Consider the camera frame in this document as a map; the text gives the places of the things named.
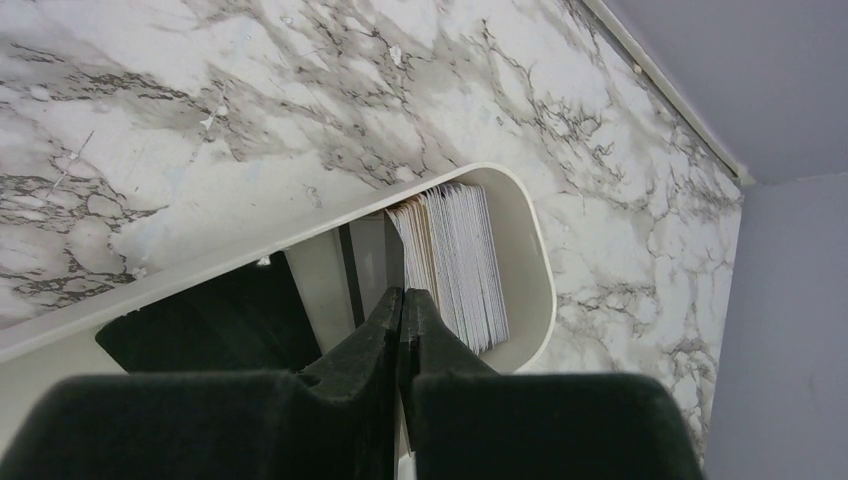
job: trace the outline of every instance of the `mail holder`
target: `mail holder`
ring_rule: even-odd
[[[122,371],[94,341],[103,325],[275,252],[286,252],[322,352],[332,348],[354,328],[340,231],[446,182],[485,190],[510,339],[480,358],[497,372],[520,372],[539,356],[551,335],[556,294],[550,265],[533,205],[517,177],[498,165],[472,164],[312,212],[260,236],[4,330],[0,334],[0,382],[4,385],[0,403],[8,407],[0,412],[0,450],[31,404],[57,381],[77,374]]]

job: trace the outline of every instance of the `white marble wall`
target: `white marble wall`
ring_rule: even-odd
[[[497,162],[532,194],[559,293],[537,370],[652,375],[702,449],[741,197],[583,12],[0,4],[0,328],[382,185]]]

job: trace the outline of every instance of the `light purple wall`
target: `light purple wall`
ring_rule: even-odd
[[[848,478],[848,175],[745,191],[705,468]]]
[[[602,1],[759,183],[848,171],[848,2]]]

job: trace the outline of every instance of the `black fabric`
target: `black fabric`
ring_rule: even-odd
[[[97,343],[127,372],[300,370],[321,356],[285,253],[118,318]]]
[[[31,413],[0,478],[280,478],[297,383],[280,373],[69,380]]]
[[[398,388],[406,415],[406,437],[410,451],[417,450],[415,400],[412,382],[418,375],[497,375],[445,326],[433,296],[427,290],[410,288],[403,302]]]
[[[674,400],[637,375],[414,382],[419,480],[700,480]]]
[[[402,291],[297,375],[79,377],[51,390],[2,480],[353,479],[395,473]]]

